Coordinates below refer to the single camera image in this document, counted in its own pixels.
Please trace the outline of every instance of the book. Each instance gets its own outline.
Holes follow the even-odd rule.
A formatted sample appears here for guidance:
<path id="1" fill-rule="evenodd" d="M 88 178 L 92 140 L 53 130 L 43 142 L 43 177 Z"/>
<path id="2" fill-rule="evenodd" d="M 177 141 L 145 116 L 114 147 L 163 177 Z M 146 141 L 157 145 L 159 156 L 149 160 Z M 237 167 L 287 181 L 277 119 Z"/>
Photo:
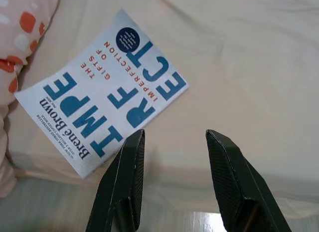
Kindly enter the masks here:
<path id="1" fill-rule="evenodd" d="M 161 51 L 120 10 L 64 68 L 15 96 L 85 178 L 188 88 Z"/>

